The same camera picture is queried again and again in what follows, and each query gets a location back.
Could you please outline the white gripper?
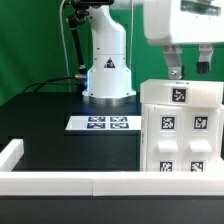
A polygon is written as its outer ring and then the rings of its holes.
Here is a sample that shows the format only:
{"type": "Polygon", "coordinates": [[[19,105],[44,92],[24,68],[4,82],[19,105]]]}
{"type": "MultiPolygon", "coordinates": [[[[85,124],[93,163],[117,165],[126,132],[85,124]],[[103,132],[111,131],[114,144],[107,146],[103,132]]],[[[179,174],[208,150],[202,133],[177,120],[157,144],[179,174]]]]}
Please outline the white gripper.
{"type": "Polygon", "coordinates": [[[144,0],[144,34],[151,45],[165,45],[171,80],[184,78],[180,45],[200,44],[198,74],[211,70],[213,45],[224,42],[224,0],[144,0]]]}

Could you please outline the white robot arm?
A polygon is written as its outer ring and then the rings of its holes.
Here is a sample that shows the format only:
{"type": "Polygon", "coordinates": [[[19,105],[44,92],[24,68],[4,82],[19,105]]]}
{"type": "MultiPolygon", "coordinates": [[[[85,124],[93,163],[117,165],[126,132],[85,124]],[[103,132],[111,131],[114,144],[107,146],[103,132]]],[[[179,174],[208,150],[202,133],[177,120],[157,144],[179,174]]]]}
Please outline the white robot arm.
{"type": "Polygon", "coordinates": [[[120,104],[133,99],[132,75],[126,66],[126,31],[110,15],[113,9],[143,9],[147,42],[164,48],[168,77],[184,77],[181,47],[199,46],[197,69],[211,69],[213,45],[224,43],[224,0],[99,0],[90,4],[93,64],[87,71],[83,98],[95,103],[120,104]]]}

